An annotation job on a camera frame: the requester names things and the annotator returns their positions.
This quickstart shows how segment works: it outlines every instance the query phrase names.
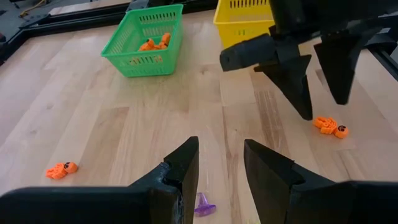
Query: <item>orange toy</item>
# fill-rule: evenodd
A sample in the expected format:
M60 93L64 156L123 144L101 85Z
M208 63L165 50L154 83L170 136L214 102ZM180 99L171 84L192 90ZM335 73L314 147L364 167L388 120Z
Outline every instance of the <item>orange toy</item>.
M155 42L151 38L147 39L147 42L145 42L144 44L141 45L141 47L139 47L140 51L143 51L143 50L154 50L154 49L155 49Z
M324 117L318 117L317 119L313 120L313 125L317 128L322 128L323 124L327 122L327 119Z
M55 167L52 170L53 170L52 178L55 180L62 179L68 174L68 172L63 168L63 163L61 162L55 165Z
M337 128L337 123L333 118L327 119L323 126L321 127L322 134L333 134Z
M165 33L165 34L163 34L163 36L162 36L162 41L161 41L161 43L164 43L166 46L169 46L169 43L170 43L170 39L172 38L172 36L171 36L171 34L170 33Z
M65 165L63 165L63 169L71 174L77 171L78 166L74 162L67 162Z
M313 125L320 129L322 134L334 134L338 138L345 138L349 131L346 126L337 127L337 122L333 118L318 117L313 121Z
M166 49L167 46L169 46L171 38L172 36L170 33L165 33L162 36L162 40L160 41L159 45L155 45L154 40L147 39L147 42L145 42L144 44L141 45L141 47L139 47L139 51Z
M348 133L348 128L346 126L340 125L335 131L335 136L343 139L348 135Z
M78 169L78 166L74 162L67 162L66 164L57 163L53 168L48 169L45 176L50 179L59 180L64 178L68 173L74 173Z

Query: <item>purple plastic peg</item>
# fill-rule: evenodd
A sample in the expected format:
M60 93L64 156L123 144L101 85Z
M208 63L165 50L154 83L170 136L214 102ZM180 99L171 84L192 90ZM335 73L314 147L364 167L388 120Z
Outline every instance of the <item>purple plastic peg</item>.
M198 207L194 210L195 216L204 217L216 211L216 205L209 204L204 193L199 192L197 195L199 196L199 203Z

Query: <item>wooden surface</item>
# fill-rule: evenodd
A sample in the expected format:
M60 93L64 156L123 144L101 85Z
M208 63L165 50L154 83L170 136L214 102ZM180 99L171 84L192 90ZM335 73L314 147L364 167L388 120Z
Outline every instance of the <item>wooden surface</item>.
M116 26L29 39L0 67L0 193L128 185L189 136L200 140L198 191L218 209L194 223L258 221L246 138L334 181L398 180L398 83L370 52L359 58L346 106L334 103L316 56L307 70L314 117L332 116L351 131L340 140L304 121L265 75L222 72L213 14L183 15L178 68L164 77L127 79L100 57ZM80 170L45 178L61 161Z

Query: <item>wooden table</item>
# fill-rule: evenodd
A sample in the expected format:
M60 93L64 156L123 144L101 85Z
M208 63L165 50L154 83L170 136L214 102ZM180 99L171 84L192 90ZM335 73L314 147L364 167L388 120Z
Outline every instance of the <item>wooden table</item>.
M198 191L217 212L194 223L254 223L243 141L251 138L334 181L398 180L398 83L362 51L350 103L334 103L316 55L314 117L349 127L340 140L304 121L262 73L223 72L214 11L183 15L173 75L124 78L100 57L116 26L29 39L0 67L0 192L32 185L128 185L189 136L200 140ZM303 54L313 53L303 44ZM45 178L57 162L80 170Z

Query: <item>cable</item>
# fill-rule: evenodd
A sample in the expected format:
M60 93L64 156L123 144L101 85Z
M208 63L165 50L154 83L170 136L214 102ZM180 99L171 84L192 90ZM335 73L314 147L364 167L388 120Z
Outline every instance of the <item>cable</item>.
M41 6L41 8L46 8L46 7L53 6L54 4L59 3L60 1L63 1L63 0L52 0L48 4L45 4L44 6Z
M32 10L32 9L35 9L35 8L39 7L42 3L45 3L45 1L46 1L46 0L40 0L40 2L37 3L35 6L33 6L33 7L31 7L31 8L28 8L28 9L24 10L23 12L21 12L21 13L19 14L19 17L20 17L20 18L23 18L23 17L27 16L27 12L29 12L29 11Z

